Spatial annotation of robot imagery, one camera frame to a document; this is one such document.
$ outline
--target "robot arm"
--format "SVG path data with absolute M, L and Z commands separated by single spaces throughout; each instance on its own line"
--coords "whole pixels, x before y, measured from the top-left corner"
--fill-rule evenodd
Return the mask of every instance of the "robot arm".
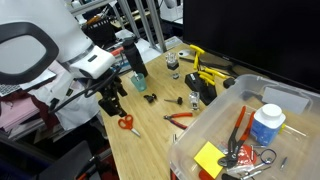
M 114 78 L 110 75 L 114 56 L 93 44 L 60 0 L 0 1 L 0 54 L 0 84 L 29 82 L 54 60 L 70 72 L 71 80 L 99 81 L 94 91 L 110 83 L 101 77 Z M 65 94 L 53 95 L 55 105 L 63 104 Z

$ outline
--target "pliers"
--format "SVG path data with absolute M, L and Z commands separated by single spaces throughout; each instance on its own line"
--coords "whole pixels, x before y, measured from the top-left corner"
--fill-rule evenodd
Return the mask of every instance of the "pliers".
M 228 141 L 228 154 L 226 155 L 226 157 L 223 157 L 218 160 L 218 164 L 220 166 L 232 168 L 235 165 L 237 165 L 237 163 L 238 163 L 238 154 L 239 154 L 240 148 L 243 145 L 244 141 L 250 135 L 250 130 L 251 130 L 251 126 L 252 126 L 252 122 L 253 122 L 253 118 L 254 118 L 254 113 L 255 113 L 255 112 L 251 113 L 250 120 L 249 120 L 249 123 L 248 123 L 245 131 L 243 132 L 242 136 L 240 137 L 240 140 L 236 141 L 236 134 L 237 134 L 237 131 L 240 127 L 240 124 L 241 124 L 241 121 L 243 119 L 245 112 L 246 112 L 246 106 L 243 106 L 241 113 L 238 117 L 238 120 L 236 122 L 236 125 L 235 125 L 235 127 L 231 133 L 231 136 L 229 138 L 229 141 Z
M 181 129 L 187 129 L 188 126 L 183 125 L 181 123 L 178 123 L 177 121 L 173 120 L 172 118 L 176 118 L 176 117 L 191 117 L 192 113 L 191 112 L 184 112 L 184 113 L 178 113 L 178 114 L 172 114 L 170 116 L 165 115 L 163 116 L 164 119 L 170 121 L 172 124 L 176 125 L 177 127 L 181 128 Z

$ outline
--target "wooden workbench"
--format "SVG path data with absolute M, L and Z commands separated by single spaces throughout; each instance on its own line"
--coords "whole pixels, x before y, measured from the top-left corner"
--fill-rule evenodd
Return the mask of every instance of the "wooden workbench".
M 168 52 L 179 52 L 183 49 L 189 49 L 189 46 L 181 44 Z M 132 72 L 121 76 L 128 95 L 120 97 L 120 103 L 128 114 L 133 115 L 133 126 L 139 131 L 141 138 L 129 130 L 121 129 L 118 126 L 119 116 L 110 117 L 101 110 L 118 174 L 122 180 L 170 179 L 168 150 L 172 144 L 173 134 L 179 136 L 183 130 L 164 120 L 163 116 L 191 112 L 188 99 L 191 90 L 184 80 L 187 74 L 195 71 L 192 63 L 180 61 L 180 78 L 172 79 L 166 66 L 166 55 L 167 53 L 164 53 L 146 63 L 149 75 L 146 77 L 147 89 L 143 92 L 138 92 L 131 83 Z M 219 94 L 224 90 L 223 79 L 216 77 L 215 81 Z M 157 100 L 150 104 L 143 96 L 152 93 L 157 95 Z M 179 96 L 184 100 L 181 106 L 164 101 L 164 99 L 177 99 Z M 189 125 L 205 108 L 201 102 L 200 110 L 193 111 L 193 117 L 176 120 Z

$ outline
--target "black monitor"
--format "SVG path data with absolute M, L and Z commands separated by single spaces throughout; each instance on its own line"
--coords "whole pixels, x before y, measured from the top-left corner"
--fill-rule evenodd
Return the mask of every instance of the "black monitor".
M 184 42 L 320 92 L 320 1 L 185 0 L 183 5 Z

